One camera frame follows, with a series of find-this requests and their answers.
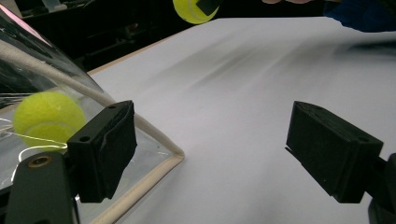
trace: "plastic enclosure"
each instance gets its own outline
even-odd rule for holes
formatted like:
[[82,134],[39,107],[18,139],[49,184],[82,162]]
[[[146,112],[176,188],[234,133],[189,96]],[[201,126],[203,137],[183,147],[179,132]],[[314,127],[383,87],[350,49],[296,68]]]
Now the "plastic enclosure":
[[[48,39],[2,5],[0,28],[0,189],[4,189],[12,186],[17,165],[41,152],[26,146],[13,132],[13,114],[24,97],[41,91],[63,92],[82,108],[87,121],[116,102]],[[114,222],[183,160],[181,149],[137,114],[134,124],[138,146],[134,158],[124,161],[127,166],[112,200],[78,200],[82,223]],[[0,217],[5,213],[1,206]]]

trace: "screw hole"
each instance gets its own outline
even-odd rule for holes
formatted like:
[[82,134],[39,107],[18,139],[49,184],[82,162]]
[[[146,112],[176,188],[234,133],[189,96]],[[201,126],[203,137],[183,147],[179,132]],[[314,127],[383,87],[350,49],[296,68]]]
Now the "screw hole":
[[84,136],[84,137],[81,137],[80,139],[79,139],[79,141],[80,142],[88,142],[88,141],[90,141],[90,137],[89,136]]

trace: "transparent plastic wrap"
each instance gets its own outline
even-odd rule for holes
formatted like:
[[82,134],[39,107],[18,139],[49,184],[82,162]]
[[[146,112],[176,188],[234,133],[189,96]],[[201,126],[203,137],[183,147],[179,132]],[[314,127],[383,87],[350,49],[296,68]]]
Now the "transparent plastic wrap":
[[[32,136],[15,132],[15,112],[23,99],[40,92],[61,92],[81,108],[84,122],[116,103],[45,37],[2,5],[0,80],[0,189],[12,186],[15,169],[24,158],[49,147],[50,150],[67,150],[66,144],[54,139],[40,138],[39,147],[32,147],[24,140]],[[102,203],[78,202],[82,223],[117,220],[183,160],[183,151],[137,114],[134,125],[137,148],[113,199]]]

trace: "yellow tennis ball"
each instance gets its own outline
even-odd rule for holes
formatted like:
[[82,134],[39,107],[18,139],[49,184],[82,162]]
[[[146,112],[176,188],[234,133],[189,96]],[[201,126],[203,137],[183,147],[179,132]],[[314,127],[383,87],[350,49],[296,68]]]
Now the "yellow tennis ball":
[[24,98],[15,109],[13,120],[14,132],[29,147],[55,145],[46,140],[65,143],[84,124],[82,109],[69,96],[57,91],[42,91]]
[[219,8],[209,16],[206,16],[206,14],[196,6],[198,1],[199,0],[173,0],[177,15],[181,19],[192,24],[201,24],[212,20]]

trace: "dark background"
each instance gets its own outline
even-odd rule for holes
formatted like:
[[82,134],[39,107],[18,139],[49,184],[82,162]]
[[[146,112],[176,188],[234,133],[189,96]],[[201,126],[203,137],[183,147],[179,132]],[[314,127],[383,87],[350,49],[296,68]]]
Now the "dark background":
[[[86,71],[193,26],[176,14],[172,0],[96,0],[55,13],[37,10],[41,0],[16,2],[25,15],[34,9],[35,15],[24,20]],[[303,5],[225,0],[214,20],[322,16],[323,5],[319,0]]]

